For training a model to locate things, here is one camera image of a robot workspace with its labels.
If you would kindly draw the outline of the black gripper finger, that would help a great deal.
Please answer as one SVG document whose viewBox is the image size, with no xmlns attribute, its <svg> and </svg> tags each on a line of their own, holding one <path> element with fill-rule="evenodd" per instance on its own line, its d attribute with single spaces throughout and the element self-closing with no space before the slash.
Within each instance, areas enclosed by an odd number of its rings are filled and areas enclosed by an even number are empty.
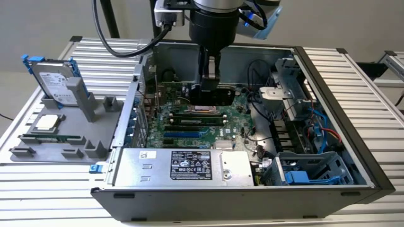
<svg viewBox="0 0 404 227">
<path fill-rule="evenodd" d="M 216 77 L 215 57 L 210 56 L 206 60 L 206 65 L 203 68 L 202 89 L 204 91 L 211 91 L 216 89 L 218 84 L 219 78 Z"/>
</svg>

